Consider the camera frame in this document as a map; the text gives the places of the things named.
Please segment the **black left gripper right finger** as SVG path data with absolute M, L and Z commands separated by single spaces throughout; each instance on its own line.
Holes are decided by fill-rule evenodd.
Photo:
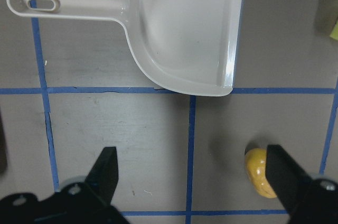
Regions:
M 284 208 L 295 208 L 312 183 L 305 170 L 277 144 L 267 146 L 266 179 Z

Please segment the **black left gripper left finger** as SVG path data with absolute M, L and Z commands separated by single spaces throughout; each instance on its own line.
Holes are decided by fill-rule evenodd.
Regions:
M 116 147 L 102 149 L 84 182 L 106 205 L 111 205 L 117 187 Z

